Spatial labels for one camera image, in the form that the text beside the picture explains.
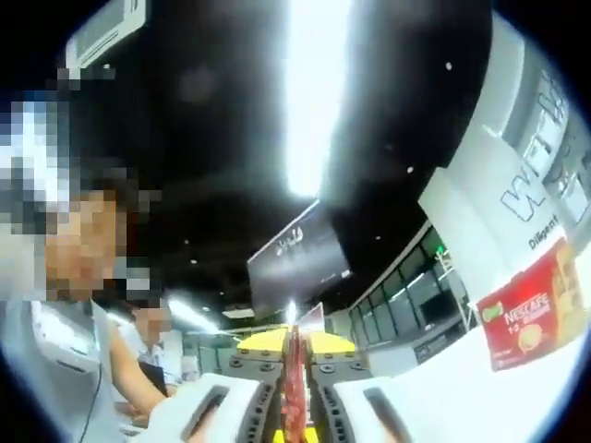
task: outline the ceiling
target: ceiling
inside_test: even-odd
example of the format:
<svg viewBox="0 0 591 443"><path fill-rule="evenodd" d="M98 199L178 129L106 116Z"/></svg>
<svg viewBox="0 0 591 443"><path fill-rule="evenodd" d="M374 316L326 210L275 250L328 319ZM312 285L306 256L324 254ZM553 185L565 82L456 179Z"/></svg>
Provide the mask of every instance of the ceiling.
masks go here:
<svg viewBox="0 0 591 443"><path fill-rule="evenodd" d="M150 24L97 63L115 80L91 102L94 148L162 190L136 252L217 321L249 306L247 259L311 202L285 185L285 5L155 1ZM320 295L328 310L355 301L425 221L417 197L463 136L490 45L488 5L473 0L355 5L321 194L353 276Z"/></svg>

